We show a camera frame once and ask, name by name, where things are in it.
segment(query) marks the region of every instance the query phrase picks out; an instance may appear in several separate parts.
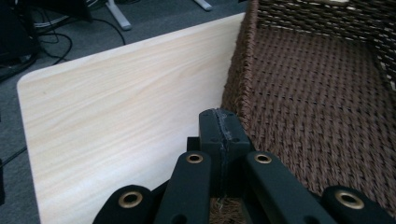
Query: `brown wicker basket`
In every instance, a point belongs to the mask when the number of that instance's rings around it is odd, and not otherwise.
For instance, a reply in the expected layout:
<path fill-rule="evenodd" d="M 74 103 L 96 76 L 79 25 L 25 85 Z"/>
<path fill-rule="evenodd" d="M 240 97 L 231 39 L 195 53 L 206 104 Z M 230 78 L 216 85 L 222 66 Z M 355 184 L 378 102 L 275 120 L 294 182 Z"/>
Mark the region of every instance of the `brown wicker basket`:
<path fill-rule="evenodd" d="M 394 217 L 395 13 L 396 1 L 251 0 L 222 99 L 309 190 L 358 189 Z"/>

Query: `gray carpet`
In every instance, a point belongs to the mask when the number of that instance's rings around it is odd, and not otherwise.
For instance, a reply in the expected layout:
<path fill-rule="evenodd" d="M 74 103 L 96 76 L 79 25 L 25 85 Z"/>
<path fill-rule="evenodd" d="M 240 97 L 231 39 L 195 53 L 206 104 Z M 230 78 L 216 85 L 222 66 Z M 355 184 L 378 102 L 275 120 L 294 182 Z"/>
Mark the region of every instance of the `gray carpet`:
<path fill-rule="evenodd" d="M 208 3 L 213 6 L 210 12 L 204 11 L 192 0 L 141 0 L 132 5 L 121 5 L 121 11 L 133 26 L 131 31 L 122 32 L 122 34 L 126 43 L 130 44 L 232 16 L 244 12 L 246 8 L 246 2 L 238 3 L 237 0 L 208 0 Z M 105 7 L 94 10 L 92 16 L 117 25 Z M 68 60 L 75 60 L 122 45 L 114 29 L 99 21 L 73 22 L 57 29 L 57 32 L 68 35 L 73 40 L 73 48 L 66 56 Z M 58 44 L 42 44 L 42 47 L 53 55 L 63 55 L 67 46 L 66 40 L 61 37 Z M 18 80 L 29 72 L 51 66 L 55 61 L 56 59 L 40 53 L 35 64 L 26 71 L 0 83 L 0 158 L 2 160 L 9 158 L 25 146 L 16 90 Z M 26 151 L 4 167 L 4 181 L 6 203 L 0 206 L 0 223 L 39 223 Z"/>

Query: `table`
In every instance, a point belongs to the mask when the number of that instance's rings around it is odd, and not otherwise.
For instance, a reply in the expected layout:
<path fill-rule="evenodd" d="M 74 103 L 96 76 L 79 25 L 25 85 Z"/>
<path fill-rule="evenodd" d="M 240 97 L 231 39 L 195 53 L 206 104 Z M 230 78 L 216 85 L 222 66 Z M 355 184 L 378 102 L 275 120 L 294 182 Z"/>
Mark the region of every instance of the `table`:
<path fill-rule="evenodd" d="M 116 189 L 169 179 L 219 107 L 243 14 L 34 71 L 18 83 L 42 223 L 92 223 Z"/>

